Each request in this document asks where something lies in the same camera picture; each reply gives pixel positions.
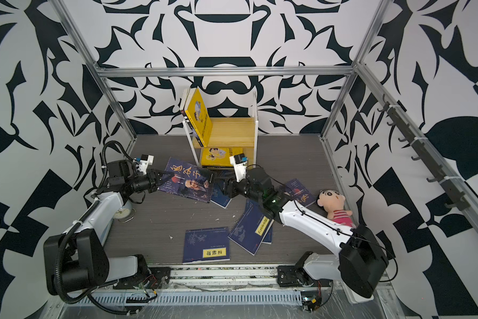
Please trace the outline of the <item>purple book with old man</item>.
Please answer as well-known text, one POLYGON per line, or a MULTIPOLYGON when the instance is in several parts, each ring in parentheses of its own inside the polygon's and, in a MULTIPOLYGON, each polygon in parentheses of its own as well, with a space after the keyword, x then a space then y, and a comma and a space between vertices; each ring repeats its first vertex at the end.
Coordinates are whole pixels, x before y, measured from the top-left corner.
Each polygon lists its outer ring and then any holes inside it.
POLYGON ((167 194, 179 195, 198 202, 209 203, 215 180, 215 173, 191 163, 170 157, 165 171, 174 173, 171 191, 167 194))

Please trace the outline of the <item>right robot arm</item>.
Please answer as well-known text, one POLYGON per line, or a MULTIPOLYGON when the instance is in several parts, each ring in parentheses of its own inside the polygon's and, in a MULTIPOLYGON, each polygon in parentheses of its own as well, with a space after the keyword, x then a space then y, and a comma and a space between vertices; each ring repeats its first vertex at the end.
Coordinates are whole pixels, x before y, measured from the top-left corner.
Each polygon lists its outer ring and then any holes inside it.
POLYGON ((216 182, 228 197, 250 199, 266 217, 302 232, 330 251, 330 255, 310 253, 301 258, 304 276, 310 280, 340 280, 363 299, 373 296, 389 259, 368 227, 341 225, 303 207, 286 187, 274 187, 261 167, 226 174, 216 182))

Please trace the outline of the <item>yellow cartoon cover book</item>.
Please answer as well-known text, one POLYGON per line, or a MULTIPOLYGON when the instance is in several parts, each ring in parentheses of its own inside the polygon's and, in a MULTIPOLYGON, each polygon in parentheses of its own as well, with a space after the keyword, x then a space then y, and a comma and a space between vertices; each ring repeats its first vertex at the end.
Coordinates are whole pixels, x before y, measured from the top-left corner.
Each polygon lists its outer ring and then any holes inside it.
POLYGON ((203 143, 203 148, 208 147, 213 124, 198 88, 190 89, 185 111, 203 143))

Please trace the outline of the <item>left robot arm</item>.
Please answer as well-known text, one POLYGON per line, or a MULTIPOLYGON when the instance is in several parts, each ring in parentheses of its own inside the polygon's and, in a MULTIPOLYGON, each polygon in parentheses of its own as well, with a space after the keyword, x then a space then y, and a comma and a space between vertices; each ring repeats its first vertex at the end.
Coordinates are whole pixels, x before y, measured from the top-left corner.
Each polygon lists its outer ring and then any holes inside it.
POLYGON ((104 242, 109 226, 130 209, 133 194, 151 194, 174 177, 152 169, 152 157, 138 161, 130 155, 110 162, 107 149, 123 145, 110 140, 103 146, 103 178, 93 194, 90 208, 64 233, 49 237, 43 245, 47 290, 67 304, 75 304, 105 284, 136 286, 151 276, 142 255, 107 256, 104 242))

